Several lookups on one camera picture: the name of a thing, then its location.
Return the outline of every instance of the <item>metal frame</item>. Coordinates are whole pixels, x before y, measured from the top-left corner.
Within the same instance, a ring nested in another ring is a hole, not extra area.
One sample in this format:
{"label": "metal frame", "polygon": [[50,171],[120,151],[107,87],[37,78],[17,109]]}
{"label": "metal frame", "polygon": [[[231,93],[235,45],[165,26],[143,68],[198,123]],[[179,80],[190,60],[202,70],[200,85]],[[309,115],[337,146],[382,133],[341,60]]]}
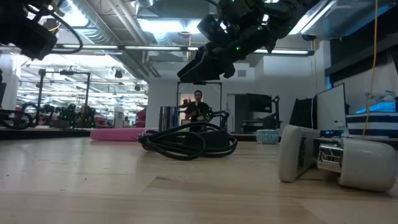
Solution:
{"label": "metal frame", "polygon": [[[39,98],[37,100],[37,111],[36,111],[36,122],[35,125],[39,125],[39,119],[37,119],[40,116],[40,104],[42,103],[42,92],[43,92],[43,83],[44,83],[44,76],[47,73],[57,73],[61,74],[61,72],[47,72],[45,69],[40,69],[39,70],[39,75],[40,75],[40,83],[39,83]],[[88,90],[90,89],[90,79],[91,79],[91,72],[73,72],[73,74],[86,74],[87,75],[87,87],[86,87],[86,98],[85,98],[85,113],[87,112],[87,106],[88,106]]]}
{"label": "metal frame", "polygon": [[180,106],[178,103],[178,94],[180,94],[180,84],[181,83],[186,83],[186,84],[194,84],[194,85],[207,85],[207,84],[219,84],[220,85],[220,111],[222,110],[223,107],[223,84],[221,82],[200,82],[200,83],[189,83],[189,82],[177,82],[177,92],[175,95],[175,101],[176,101],[176,107]]}

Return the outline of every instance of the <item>blue light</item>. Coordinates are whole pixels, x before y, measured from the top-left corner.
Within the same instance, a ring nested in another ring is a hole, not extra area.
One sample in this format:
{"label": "blue light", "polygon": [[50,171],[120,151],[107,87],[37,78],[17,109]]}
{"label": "blue light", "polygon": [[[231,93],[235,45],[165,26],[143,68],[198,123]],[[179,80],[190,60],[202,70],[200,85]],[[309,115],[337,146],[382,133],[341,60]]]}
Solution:
{"label": "blue light", "polygon": [[[376,105],[370,107],[370,112],[396,112],[396,103],[395,102],[381,102]],[[361,109],[356,114],[366,113],[366,108]]]}

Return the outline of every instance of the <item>blue container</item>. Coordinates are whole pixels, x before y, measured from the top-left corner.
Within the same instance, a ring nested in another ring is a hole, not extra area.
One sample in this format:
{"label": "blue container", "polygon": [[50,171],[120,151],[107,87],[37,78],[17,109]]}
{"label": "blue container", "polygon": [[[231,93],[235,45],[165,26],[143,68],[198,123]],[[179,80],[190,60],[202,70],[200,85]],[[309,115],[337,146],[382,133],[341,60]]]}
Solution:
{"label": "blue container", "polygon": [[257,130],[256,139],[261,144],[277,144],[279,140],[278,130]]}

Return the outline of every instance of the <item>black cable bundle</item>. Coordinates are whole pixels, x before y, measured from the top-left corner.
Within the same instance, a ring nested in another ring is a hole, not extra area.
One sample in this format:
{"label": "black cable bundle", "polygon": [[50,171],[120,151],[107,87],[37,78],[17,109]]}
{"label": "black cable bundle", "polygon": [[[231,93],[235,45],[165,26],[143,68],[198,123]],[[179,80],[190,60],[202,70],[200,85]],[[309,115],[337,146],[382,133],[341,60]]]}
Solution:
{"label": "black cable bundle", "polygon": [[[183,130],[192,126],[206,126],[198,133]],[[165,131],[147,130],[138,142],[148,151],[156,151],[171,159],[189,161],[199,157],[219,158],[231,155],[238,140],[225,129],[206,122],[185,124]]]}

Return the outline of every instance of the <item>desk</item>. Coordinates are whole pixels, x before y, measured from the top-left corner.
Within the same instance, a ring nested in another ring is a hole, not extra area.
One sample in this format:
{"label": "desk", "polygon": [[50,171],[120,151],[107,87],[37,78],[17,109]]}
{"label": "desk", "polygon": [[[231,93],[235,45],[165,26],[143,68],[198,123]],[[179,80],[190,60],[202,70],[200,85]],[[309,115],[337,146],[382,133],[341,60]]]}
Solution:
{"label": "desk", "polygon": [[0,142],[1,223],[395,223],[398,185],[377,194],[312,169],[277,175],[278,145],[175,161],[138,143]]}

